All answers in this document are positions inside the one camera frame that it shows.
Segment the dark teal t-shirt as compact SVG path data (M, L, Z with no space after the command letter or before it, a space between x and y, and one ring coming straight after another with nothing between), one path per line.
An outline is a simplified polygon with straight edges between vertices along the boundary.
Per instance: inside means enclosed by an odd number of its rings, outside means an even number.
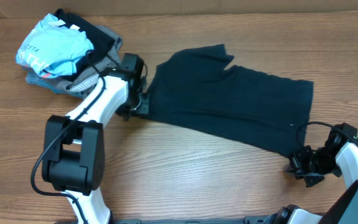
M185 49L158 65L149 117L289 156L305 135L313 83L232 64L223 44Z

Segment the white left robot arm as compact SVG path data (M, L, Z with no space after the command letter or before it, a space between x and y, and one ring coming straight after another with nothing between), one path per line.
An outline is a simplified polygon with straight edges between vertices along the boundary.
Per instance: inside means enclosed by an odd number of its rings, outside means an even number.
M97 70L98 81L83 102L65 116L52 115L45 126L44 150L34 165L30 183L38 194L35 174L65 197L77 223L113 223L100 185L105 170L104 129L116 114L124 120L147 118L149 96L144 93L147 66L136 54Z

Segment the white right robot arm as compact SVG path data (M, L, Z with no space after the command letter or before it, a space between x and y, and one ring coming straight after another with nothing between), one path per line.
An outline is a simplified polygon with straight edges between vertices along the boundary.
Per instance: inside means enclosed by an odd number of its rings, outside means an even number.
M317 215L296 205L282 207L269 215L264 223L358 223L358 136L357 129L347 123L332 125L323 147L313 150L304 146L290 157L290 172L312 187L325 175L342 177L346 191L324 214Z

